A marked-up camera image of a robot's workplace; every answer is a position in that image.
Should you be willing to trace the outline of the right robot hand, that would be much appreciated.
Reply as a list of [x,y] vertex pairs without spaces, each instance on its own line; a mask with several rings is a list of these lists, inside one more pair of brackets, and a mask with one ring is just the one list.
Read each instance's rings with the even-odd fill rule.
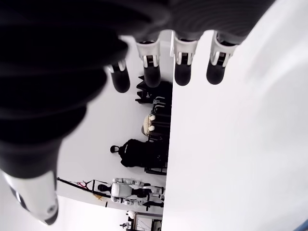
[[271,0],[3,0],[0,3],[0,168],[12,194],[46,225],[58,217],[57,161],[63,139],[103,90],[130,82],[135,38],[147,86],[159,74],[159,33],[174,32],[174,75],[191,78],[197,43],[212,30],[206,77],[219,84],[235,49]]

